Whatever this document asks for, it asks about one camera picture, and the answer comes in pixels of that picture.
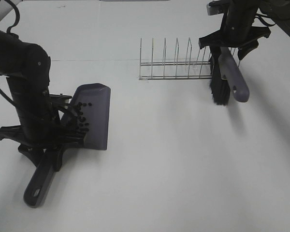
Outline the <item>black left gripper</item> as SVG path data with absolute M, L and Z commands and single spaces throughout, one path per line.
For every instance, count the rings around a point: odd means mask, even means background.
M 26 156 L 38 167 L 45 148 L 53 148 L 53 169 L 59 172 L 63 164 L 64 152 L 72 146 L 79 147 L 85 143 L 86 132 L 69 128 L 69 109 L 72 99 L 66 106 L 53 104 L 50 93 L 43 90 L 35 93 L 29 90 L 12 90 L 11 97 L 4 92 L 2 96 L 11 103 L 17 112 L 20 124 L 2 126 L 0 141 L 10 139 L 20 143 L 18 152 Z

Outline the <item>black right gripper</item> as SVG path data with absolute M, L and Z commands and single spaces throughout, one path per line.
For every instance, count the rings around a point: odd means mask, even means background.
M 269 27 L 253 26 L 255 13 L 228 12 L 223 14 L 220 29 L 199 38 L 199 48 L 206 46 L 237 47 L 238 58 L 244 57 L 259 46 L 258 39 L 268 38 Z

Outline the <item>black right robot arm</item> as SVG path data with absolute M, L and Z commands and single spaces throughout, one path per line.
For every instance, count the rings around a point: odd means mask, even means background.
M 199 48 L 238 48 L 239 60 L 258 47 L 259 38 L 270 36 L 273 24 L 265 18 L 290 25 L 290 0 L 213 0 L 206 8 L 208 15 L 223 14 L 223 18 L 219 30 L 199 38 Z

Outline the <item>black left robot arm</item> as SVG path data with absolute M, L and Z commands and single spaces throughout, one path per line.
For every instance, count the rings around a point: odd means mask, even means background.
M 21 41 L 17 35 L 0 30 L 0 76 L 5 76 L 11 96 L 0 89 L 15 107 L 19 125 L 0 128 L 0 140 L 20 143 L 21 152 L 34 164 L 42 160 L 43 150 L 54 151 L 51 165 L 62 167 L 68 144 L 82 145 L 85 132 L 77 126 L 76 105 L 71 96 L 49 93 L 51 59 L 39 45 Z

